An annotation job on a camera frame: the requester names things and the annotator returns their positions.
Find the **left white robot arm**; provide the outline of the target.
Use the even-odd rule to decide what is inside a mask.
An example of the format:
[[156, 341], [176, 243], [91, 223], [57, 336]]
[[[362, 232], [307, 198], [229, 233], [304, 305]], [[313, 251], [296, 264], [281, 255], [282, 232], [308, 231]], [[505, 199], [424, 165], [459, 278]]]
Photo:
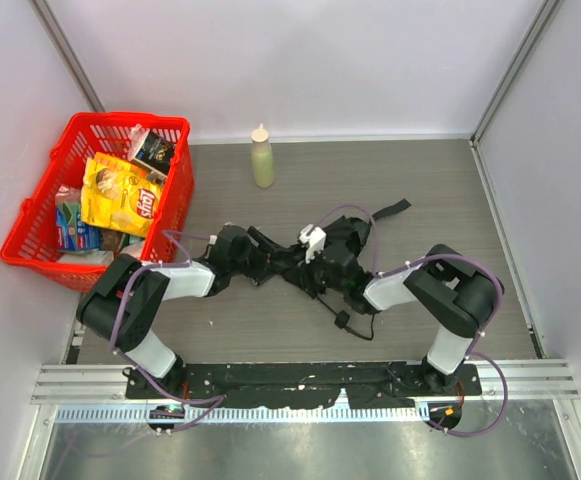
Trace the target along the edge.
[[272, 275], [272, 255], [282, 249], [253, 227], [228, 224], [197, 259], [149, 263], [120, 254], [80, 300], [77, 319], [127, 358], [157, 392], [180, 396], [186, 364], [152, 328], [161, 304], [216, 296], [237, 275], [263, 283]]

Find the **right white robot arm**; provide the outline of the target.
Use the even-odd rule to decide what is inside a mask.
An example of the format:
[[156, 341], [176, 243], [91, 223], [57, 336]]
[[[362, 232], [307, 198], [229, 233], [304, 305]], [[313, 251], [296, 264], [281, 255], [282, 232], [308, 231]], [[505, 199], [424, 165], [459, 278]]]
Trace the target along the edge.
[[504, 296], [496, 275], [444, 244], [395, 270], [373, 274], [335, 243], [301, 266], [300, 279], [311, 296], [334, 290], [361, 315], [419, 302], [440, 324], [421, 365], [422, 381], [437, 394], [455, 387], [456, 371]]

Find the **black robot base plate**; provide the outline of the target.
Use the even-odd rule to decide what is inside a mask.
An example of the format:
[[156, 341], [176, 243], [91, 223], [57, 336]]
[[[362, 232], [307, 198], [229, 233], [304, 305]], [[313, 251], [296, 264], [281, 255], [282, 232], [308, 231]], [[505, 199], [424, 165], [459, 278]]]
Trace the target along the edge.
[[352, 409], [406, 407], [417, 397], [482, 394], [477, 367], [444, 377], [419, 363], [197, 363], [177, 366], [158, 381], [165, 397], [202, 400], [232, 409], [330, 408], [341, 394]]

